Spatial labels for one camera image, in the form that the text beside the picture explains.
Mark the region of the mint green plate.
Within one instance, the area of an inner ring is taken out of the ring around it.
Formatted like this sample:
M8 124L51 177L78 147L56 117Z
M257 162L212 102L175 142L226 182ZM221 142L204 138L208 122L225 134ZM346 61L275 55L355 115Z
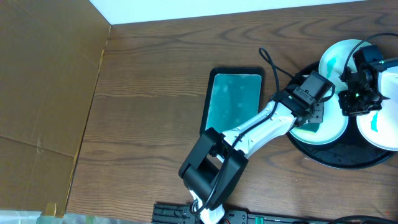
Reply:
M339 106L338 96L324 102L323 122L320 123L320 129L316 133L302 131L293 128L289 133L297 140L307 144L322 145L337 140L345 131L348 125L348 117L343 116Z
M340 80L340 76L343 73L349 53L360 42L361 40L358 39L348 39L329 47L321 57L318 66L319 74L329 79L335 86L345 87L346 84Z

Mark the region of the yellow green scrubbing sponge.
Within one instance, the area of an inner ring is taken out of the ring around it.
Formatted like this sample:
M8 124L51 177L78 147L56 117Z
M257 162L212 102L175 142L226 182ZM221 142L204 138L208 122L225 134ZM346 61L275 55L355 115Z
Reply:
M299 129L310 133L316 133L320 129L320 123L307 123L299 127Z

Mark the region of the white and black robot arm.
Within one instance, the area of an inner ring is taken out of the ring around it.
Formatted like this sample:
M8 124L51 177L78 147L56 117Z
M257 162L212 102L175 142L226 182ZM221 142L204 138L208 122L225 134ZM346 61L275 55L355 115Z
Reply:
M207 129L178 171L193 197L190 213L203 223L218 223L249 157L270 140L307 123L315 107L327 99L319 91L286 88L245 123L222 133Z

